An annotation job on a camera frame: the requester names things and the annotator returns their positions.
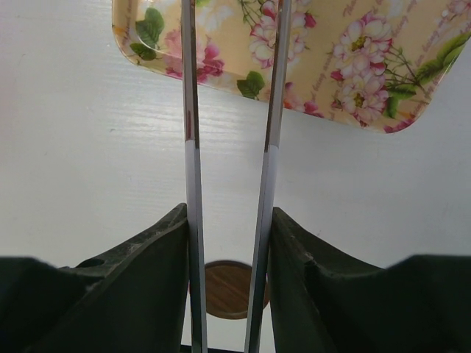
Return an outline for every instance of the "white wooden surface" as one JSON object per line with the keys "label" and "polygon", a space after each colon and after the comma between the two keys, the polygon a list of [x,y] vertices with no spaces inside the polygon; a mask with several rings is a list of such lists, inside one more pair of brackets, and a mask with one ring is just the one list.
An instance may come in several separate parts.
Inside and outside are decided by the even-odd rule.
{"label": "white wooden surface", "polygon": [[[181,82],[121,56],[110,0],[0,0],[0,49],[0,255],[76,265],[185,200]],[[287,112],[276,205],[376,265],[471,254],[470,60],[396,135]],[[206,260],[250,263],[266,105],[200,103]],[[208,319],[211,346],[242,350],[245,321]]]}

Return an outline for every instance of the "pink flower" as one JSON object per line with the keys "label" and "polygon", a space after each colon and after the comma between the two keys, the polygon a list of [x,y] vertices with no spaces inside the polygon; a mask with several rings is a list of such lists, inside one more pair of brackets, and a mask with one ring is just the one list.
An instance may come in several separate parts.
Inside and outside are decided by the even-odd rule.
{"label": "pink flower", "polygon": [[332,71],[330,73],[330,77],[339,82],[342,82],[344,80],[344,77],[341,75],[340,70]]}
{"label": "pink flower", "polygon": [[304,103],[305,114],[316,116],[317,118],[324,118],[323,114],[321,114],[320,112],[317,112],[318,109],[319,109],[319,105],[317,105],[314,99],[311,99],[310,101],[307,101],[306,103]]}
{"label": "pink flower", "polygon": [[316,19],[310,13],[304,14],[304,23],[306,28],[314,28],[317,25]]}
{"label": "pink flower", "polygon": [[386,69],[385,54],[392,44],[392,28],[386,18],[367,13],[362,19],[352,22],[333,49],[339,58],[336,68],[344,79],[374,68],[376,74]]}
{"label": "pink flower", "polygon": [[[255,63],[259,63],[262,68],[273,66],[277,33],[276,9],[274,1],[265,1],[262,5],[263,15],[260,23],[254,25],[250,33],[252,42],[249,45],[249,50],[252,52],[252,59]],[[299,53],[304,51],[304,38],[306,35],[304,13],[293,13],[288,62],[292,62]]]}
{"label": "pink flower", "polygon": [[454,15],[468,13],[471,16],[471,0],[452,0],[449,9]]}
{"label": "pink flower", "polygon": [[[182,67],[182,38],[181,32],[174,29],[167,33],[165,37],[167,47],[166,55],[163,61],[167,65],[166,73],[169,76],[179,79],[183,76]],[[206,82],[208,76],[221,76],[223,72],[224,62],[217,60],[219,48],[208,38],[205,44],[198,38],[196,41],[196,72],[198,82]]]}
{"label": "pink flower", "polygon": [[375,76],[372,72],[348,79],[340,92],[342,108],[362,126],[370,125],[381,118],[386,109],[389,94],[385,82],[385,76]]}
{"label": "pink flower", "polygon": [[314,98],[310,101],[304,102],[301,97],[294,92],[293,86],[294,84],[292,82],[286,83],[283,106],[286,109],[296,110],[297,112],[324,118],[321,113],[317,112],[319,106],[314,101]]}

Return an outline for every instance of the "metal bar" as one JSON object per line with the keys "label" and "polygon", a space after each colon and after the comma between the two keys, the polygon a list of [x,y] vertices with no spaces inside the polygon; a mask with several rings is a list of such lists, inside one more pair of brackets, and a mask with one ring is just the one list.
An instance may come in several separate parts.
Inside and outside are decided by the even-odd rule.
{"label": "metal bar", "polygon": [[192,353],[207,353],[205,254],[203,245],[201,160],[196,83],[195,0],[182,2],[183,101],[185,108],[185,168],[190,227],[190,303]]}
{"label": "metal bar", "polygon": [[291,0],[280,0],[278,11],[275,61],[272,74],[268,121],[260,196],[258,200],[257,228],[252,261],[249,312],[245,335],[245,353],[258,353],[263,315],[266,270],[269,253],[269,235],[272,226],[273,201],[275,198],[278,149],[280,147],[283,94],[285,91],[286,66],[288,63],[289,36],[291,29]]}
{"label": "metal bar", "polygon": [[[180,347],[180,353],[191,353],[191,347],[182,345]],[[208,353],[242,353],[242,352],[226,351],[225,349],[208,348]]]}

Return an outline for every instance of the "white flower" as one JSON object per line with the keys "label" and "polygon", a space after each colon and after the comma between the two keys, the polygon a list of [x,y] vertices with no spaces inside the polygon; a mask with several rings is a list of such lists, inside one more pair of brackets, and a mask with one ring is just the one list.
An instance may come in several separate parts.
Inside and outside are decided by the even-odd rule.
{"label": "white flower", "polygon": [[384,56],[391,48],[392,28],[383,16],[367,13],[362,19],[352,22],[333,49],[339,58],[336,68],[344,79],[360,74],[370,68],[382,74]]}
{"label": "white flower", "polygon": [[381,118],[389,97],[385,89],[384,75],[375,76],[371,71],[348,79],[340,92],[341,107],[362,126]]}
{"label": "white flower", "polygon": [[[260,63],[262,68],[273,66],[277,34],[275,9],[276,5],[273,1],[266,1],[262,6],[263,15],[261,16],[260,23],[254,25],[250,33],[252,42],[249,50],[252,52],[252,59],[255,63]],[[304,13],[293,13],[288,63],[294,62],[296,56],[304,51],[304,39],[307,34]]]}
{"label": "white flower", "polygon": [[454,15],[466,13],[471,16],[471,0],[452,0],[449,8]]}
{"label": "white flower", "polygon": [[210,0],[209,3],[198,8],[196,22],[203,26],[206,32],[218,29],[222,23],[234,14],[228,5],[220,4],[220,1]]}

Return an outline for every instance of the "floral tray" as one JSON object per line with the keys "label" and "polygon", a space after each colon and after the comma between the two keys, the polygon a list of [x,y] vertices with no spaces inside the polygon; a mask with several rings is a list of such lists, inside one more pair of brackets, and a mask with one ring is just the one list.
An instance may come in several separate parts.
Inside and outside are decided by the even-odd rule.
{"label": "floral tray", "polygon": [[[124,55],[181,78],[181,1],[113,0]],[[269,100],[278,0],[196,0],[198,82]],[[471,0],[292,0],[284,105],[397,132],[416,121],[471,36]]]}

